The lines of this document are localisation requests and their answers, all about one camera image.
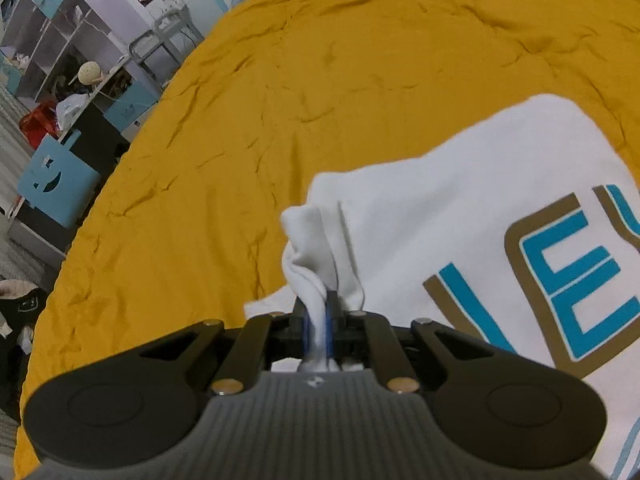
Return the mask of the mustard yellow quilt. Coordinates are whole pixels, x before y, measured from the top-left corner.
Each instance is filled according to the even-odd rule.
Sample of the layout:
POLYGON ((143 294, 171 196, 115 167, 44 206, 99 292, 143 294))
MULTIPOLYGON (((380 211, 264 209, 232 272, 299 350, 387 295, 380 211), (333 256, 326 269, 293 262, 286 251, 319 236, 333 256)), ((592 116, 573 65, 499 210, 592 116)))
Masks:
POLYGON ((639 189, 639 0, 245 0, 175 74, 77 232, 22 397, 27 479, 609 479, 465 452, 422 389, 348 360, 213 394, 215 338, 285 285, 325 172, 421 157, 533 96, 578 105, 639 189))

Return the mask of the grey folding rack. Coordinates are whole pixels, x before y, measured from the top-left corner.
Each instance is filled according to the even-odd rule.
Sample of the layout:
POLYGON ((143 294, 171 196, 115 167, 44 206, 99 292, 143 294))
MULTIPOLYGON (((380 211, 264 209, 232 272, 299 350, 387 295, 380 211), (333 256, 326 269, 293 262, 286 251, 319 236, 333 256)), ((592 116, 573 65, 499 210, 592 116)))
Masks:
POLYGON ((160 90, 164 90, 176 71, 204 36, 192 21, 189 9, 170 9, 154 20, 152 27, 132 40, 130 58, 160 90))

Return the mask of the desk with shelves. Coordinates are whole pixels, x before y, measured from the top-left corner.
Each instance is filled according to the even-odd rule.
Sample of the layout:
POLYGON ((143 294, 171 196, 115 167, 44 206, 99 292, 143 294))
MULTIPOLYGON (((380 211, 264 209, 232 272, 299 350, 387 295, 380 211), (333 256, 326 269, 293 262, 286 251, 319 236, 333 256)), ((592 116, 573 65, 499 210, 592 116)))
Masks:
POLYGON ((106 174, 160 98, 129 55, 145 31, 127 0, 1 0, 1 82, 29 110, 80 99, 58 138, 106 174), (88 61, 104 73, 93 86, 77 80, 88 61))

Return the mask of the blue smiley chair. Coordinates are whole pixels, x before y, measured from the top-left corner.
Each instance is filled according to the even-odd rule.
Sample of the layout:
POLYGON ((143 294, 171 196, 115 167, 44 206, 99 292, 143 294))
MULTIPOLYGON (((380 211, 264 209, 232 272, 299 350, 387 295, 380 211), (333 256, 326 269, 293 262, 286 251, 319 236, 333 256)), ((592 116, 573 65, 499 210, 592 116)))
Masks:
POLYGON ((44 136, 17 183, 17 193, 63 228, 85 211, 100 174, 65 144, 44 136))

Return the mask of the round beige plush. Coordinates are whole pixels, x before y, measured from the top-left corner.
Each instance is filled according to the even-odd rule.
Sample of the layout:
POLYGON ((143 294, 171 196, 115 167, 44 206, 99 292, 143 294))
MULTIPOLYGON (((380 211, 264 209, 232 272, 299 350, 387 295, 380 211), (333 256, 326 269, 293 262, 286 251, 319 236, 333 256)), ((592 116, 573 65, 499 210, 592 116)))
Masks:
POLYGON ((98 84, 104 78, 104 73, 96 61, 88 61, 79 67, 77 80, 84 86, 98 84))

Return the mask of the white Nevada sweatshirt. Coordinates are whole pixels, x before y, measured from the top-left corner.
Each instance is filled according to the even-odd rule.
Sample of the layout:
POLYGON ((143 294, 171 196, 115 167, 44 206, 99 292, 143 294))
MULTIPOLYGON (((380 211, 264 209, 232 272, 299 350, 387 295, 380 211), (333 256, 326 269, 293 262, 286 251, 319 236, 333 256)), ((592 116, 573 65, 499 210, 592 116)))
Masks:
POLYGON ((325 172, 281 217, 312 370, 343 365, 329 300, 412 331, 440 430, 510 468, 639 474, 639 190, 596 123, 541 94, 433 151, 325 172))

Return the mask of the red bag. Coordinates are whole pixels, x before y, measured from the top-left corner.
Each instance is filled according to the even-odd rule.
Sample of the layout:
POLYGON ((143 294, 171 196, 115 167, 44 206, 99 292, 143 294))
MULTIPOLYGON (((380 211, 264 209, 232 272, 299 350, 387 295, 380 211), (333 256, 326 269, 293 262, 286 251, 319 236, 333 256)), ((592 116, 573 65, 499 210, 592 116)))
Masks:
POLYGON ((58 121, 55 113, 56 103, 44 101, 26 114, 18 123, 21 133, 31 148, 36 150, 45 136, 58 138, 58 121))

